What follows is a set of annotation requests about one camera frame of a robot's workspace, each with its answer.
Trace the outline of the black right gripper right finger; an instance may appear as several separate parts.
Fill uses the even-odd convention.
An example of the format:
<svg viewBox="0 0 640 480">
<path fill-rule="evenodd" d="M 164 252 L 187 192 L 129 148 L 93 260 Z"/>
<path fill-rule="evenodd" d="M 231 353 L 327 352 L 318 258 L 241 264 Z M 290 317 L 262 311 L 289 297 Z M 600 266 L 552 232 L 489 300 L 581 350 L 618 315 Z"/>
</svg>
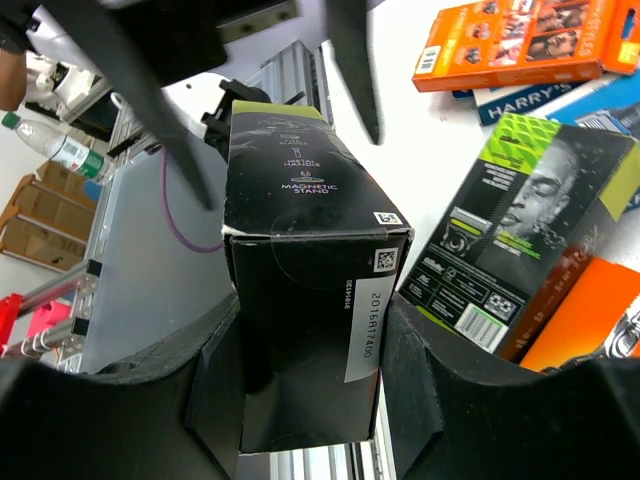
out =
<svg viewBox="0 0 640 480">
<path fill-rule="evenodd" d="M 483 351 L 394 295 L 382 378 L 401 479 L 639 475 L 635 359 L 534 373 Z"/>
</svg>

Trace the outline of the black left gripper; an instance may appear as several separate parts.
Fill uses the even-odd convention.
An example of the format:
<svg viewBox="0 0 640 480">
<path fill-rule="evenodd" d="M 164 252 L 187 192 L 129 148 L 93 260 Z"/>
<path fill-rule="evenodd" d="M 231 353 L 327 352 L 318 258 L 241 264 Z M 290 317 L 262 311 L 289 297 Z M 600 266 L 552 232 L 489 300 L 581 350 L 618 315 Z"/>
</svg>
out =
<svg viewBox="0 0 640 480">
<path fill-rule="evenodd" d="M 160 84 L 168 86 L 227 64 L 227 44 L 293 19 L 295 3 L 121 1 L 114 7 L 114 16 L 134 44 L 97 1 L 43 1 L 41 5 L 123 95 L 138 120 L 171 155 L 195 198 L 211 210 L 211 191 L 186 129 Z M 369 139 L 379 145 L 381 129 L 368 48 L 368 2 L 327 0 L 325 9 L 334 60 Z"/>
</svg>

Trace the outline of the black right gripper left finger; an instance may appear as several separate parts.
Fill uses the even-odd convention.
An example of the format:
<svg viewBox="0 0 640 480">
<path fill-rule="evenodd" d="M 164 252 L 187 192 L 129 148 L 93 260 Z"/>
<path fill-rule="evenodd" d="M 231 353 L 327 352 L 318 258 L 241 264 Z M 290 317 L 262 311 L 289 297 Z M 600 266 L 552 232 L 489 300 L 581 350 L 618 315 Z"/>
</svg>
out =
<svg viewBox="0 0 640 480">
<path fill-rule="evenodd" d="M 239 302 L 96 374 L 1 364 L 5 479 L 230 479 L 243 425 Z"/>
</svg>

